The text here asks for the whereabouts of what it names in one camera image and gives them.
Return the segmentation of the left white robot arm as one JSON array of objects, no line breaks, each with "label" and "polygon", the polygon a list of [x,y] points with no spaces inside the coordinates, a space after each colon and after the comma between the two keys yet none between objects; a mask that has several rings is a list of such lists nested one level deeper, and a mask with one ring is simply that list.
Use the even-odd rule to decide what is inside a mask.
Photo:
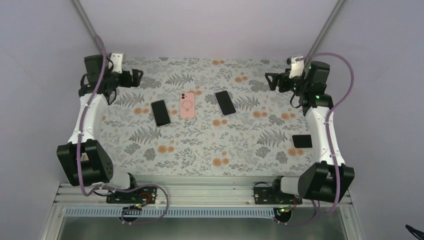
[{"label": "left white robot arm", "polygon": [[143,71],[123,70],[124,55],[112,52],[106,56],[92,55],[84,58],[86,73],[80,81],[78,91],[80,110],[75,128],[68,142],[59,145],[56,155],[72,186],[93,186],[101,189],[105,184],[111,191],[119,190],[119,196],[131,203],[139,197],[132,174],[114,171],[113,161],[99,142],[101,123],[109,105],[116,99],[117,88],[140,85]]}]

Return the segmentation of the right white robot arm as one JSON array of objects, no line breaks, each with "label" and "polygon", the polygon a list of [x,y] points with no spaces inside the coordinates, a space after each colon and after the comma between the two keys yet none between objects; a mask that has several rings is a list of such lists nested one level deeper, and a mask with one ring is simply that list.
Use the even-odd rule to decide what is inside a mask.
[{"label": "right white robot arm", "polygon": [[300,176],[279,176],[273,181],[271,198],[278,204],[291,196],[320,202],[339,203],[354,180],[355,171],[341,156],[334,129],[335,106],[325,93],[330,65],[312,61],[308,70],[304,62],[292,61],[283,73],[265,73],[270,90],[293,92],[299,97],[310,129],[314,163]]}]

